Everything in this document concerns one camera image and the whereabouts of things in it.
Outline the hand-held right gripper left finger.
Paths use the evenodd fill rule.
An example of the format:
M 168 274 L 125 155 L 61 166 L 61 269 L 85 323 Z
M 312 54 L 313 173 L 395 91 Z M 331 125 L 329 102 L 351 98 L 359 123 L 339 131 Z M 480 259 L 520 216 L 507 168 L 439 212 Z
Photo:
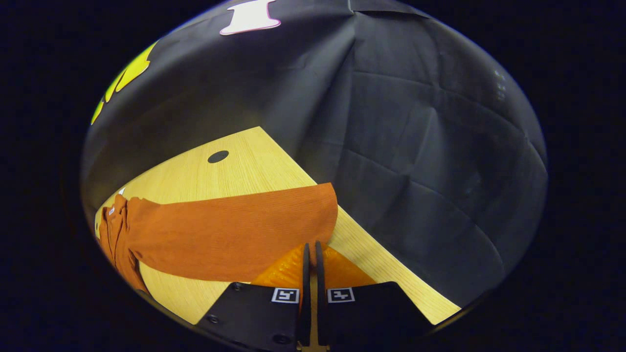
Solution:
M 296 352 L 310 345 L 310 246 L 297 250 L 294 286 L 232 282 L 195 329 L 240 352 Z

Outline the orange button shirt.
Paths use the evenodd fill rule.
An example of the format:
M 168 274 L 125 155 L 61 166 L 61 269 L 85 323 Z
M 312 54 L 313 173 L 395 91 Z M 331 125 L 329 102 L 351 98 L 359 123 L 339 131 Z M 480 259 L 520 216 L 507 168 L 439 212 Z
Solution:
M 117 195 L 101 210 L 97 242 L 144 292 L 140 263 L 182 278 L 252 282 L 291 250 L 329 242 L 337 214 L 331 183 L 178 203 Z

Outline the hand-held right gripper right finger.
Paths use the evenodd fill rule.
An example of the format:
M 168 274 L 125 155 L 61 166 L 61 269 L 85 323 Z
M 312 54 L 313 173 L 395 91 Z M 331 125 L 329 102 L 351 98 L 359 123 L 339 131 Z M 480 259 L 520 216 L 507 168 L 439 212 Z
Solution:
M 364 283 L 347 258 L 315 243 L 317 340 L 328 350 L 406 350 L 435 326 L 398 283 Z

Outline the black backdrop cloth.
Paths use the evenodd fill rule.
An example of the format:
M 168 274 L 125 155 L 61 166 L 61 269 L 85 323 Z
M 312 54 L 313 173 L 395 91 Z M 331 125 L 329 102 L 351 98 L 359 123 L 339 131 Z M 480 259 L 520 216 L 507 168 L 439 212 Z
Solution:
M 419 278 L 465 307 L 525 254 L 548 185 L 514 78 L 398 0 L 275 0 L 280 25 L 223 35 L 229 0 L 159 39 L 81 158 L 85 212 L 193 147 L 262 128 Z

